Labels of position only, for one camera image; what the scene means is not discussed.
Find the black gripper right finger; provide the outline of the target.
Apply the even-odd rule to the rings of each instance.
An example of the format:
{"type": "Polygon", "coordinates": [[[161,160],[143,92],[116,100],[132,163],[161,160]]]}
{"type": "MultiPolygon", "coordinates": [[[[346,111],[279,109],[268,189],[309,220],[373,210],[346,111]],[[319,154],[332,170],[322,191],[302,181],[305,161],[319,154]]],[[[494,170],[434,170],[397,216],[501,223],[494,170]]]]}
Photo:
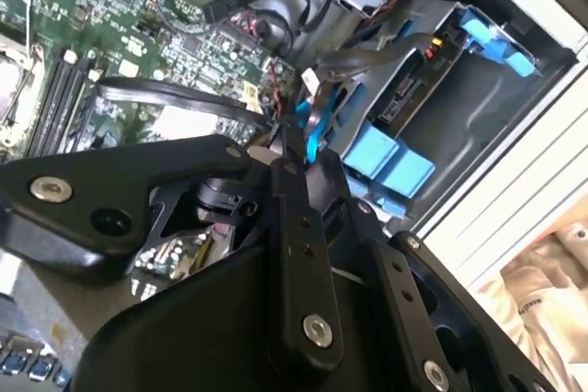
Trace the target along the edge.
{"type": "Polygon", "coordinates": [[[320,153],[307,180],[331,266],[365,290],[358,334],[373,338],[392,390],[553,390],[421,240],[384,234],[374,209],[351,196],[335,152],[320,153]]]}

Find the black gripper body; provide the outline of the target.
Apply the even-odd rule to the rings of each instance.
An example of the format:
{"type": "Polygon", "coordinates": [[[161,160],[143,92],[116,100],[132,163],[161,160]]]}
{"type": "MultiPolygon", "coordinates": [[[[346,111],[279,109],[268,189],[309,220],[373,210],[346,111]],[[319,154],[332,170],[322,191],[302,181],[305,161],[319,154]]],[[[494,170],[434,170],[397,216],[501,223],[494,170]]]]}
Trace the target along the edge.
{"type": "Polygon", "coordinates": [[[278,371],[267,343],[266,255],[234,257],[106,323],[73,375],[76,391],[413,391],[416,374],[380,335],[372,291],[342,274],[334,289],[344,357],[329,375],[278,371]]]}

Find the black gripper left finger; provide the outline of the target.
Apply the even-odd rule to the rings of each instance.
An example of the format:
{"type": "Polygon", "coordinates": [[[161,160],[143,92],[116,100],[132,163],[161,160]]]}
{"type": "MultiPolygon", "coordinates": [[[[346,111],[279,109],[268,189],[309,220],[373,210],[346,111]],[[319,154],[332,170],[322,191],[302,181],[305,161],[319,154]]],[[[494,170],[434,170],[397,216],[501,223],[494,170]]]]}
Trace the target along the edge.
{"type": "Polygon", "coordinates": [[[201,186],[217,180],[260,195],[244,220],[267,263],[267,343],[289,369],[334,369],[340,319],[319,212],[299,139],[261,162],[209,135],[11,162],[1,169],[1,244],[40,287],[40,309],[86,338],[137,305],[128,277],[149,243],[193,231],[201,186]]]}

